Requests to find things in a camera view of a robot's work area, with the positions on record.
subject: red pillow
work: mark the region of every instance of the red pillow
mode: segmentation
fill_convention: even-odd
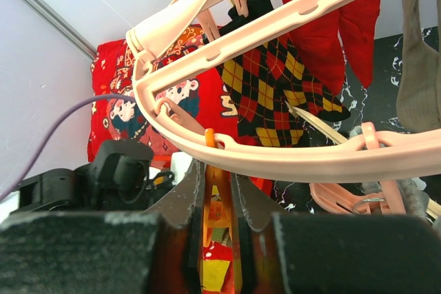
[[[155,67],[163,67],[192,52],[191,41],[202,32],[199,27],[188,27]],[[133,95],[133,65],[134,57],[125,40],[100,45],[91,65],[94,94]],[[255,145],[252,138],[238,137],[236,108],[215,69],[186,80],[162,92],[156,98],[162,96],[172,99],[203,127],[211,127],[215,132],[228,134],[240,144]],[[156,156],[170,156],[178,151],[146,121],[134,103],[116,99],[96,102],[92,106],[91,126],[88,143],[90,162],[93,161],[101,143],[107,139],[137,139],[149,145]]]

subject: black marble surface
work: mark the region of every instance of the black marble surface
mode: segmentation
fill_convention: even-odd
[[[438,29],[422,31],[424,40],[438,51]],[[347,79],[340,100],[351,112],[351,117],[343,122],[330,123],[340,132],[349,132],[361,122],[372,122],[378,131],[388,130],[410,133],[396,115],[396,98],[402,72],[402,35],[377,39],[374,52],[373,82],[368,89],[361,86],[347,64]],[[322,134],[308,128],[312,146],[331,144]],[[422,177],[427,186],[425,191],[437,202],[441,202],[441,175]],[[343,185],[352,193],[362,195],[359,184]],[[324,212],[313,201],[309,185],[299,182],[276,181],[271,197],[291,212]]]

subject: red sock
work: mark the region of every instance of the red sock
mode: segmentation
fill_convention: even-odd
[[[341,92],[345,81],[345,60],[338,40],[339,20],[340,13],[334,10],[289,33],[305,67],[333,94]]]
[[[373,76],[373,39],[381,0],[355,0],[340,9],[340,37],[353,73],[364,87]]]

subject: gray metal strip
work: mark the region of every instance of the gray metal strip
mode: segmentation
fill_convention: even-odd
[[[90,45],[75,29],[63,20],[43,0],[24,0],[33,10],[39,13],[50,25],[58,30],[64,37],[71,41],[85,55],[92,60],[95,57],[96,49]]]

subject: pink plastic drying rack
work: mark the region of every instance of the pink plastic drying rack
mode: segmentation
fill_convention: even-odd
[[[126,35],[136,57],[133,76],[136,101],[146,119],[166,139],[207,164],[275,180],[344,183],[441,172],[441,129],[411,135],[377,132],[378,141],[388,147],[372,150],[361,150],[366,145],[363,135],[338,146],[281,149],[239,145],[229,136],[216,134],[224,149],[207,147],[205,129],[196,120],[171,100],[155,101],[154,96],[353,0],[293,0],[153,72],[152,61],[173,45],[200,12],[220,1],[176,0]],[[173,116],[168,114],[164,103],[172,108]]]

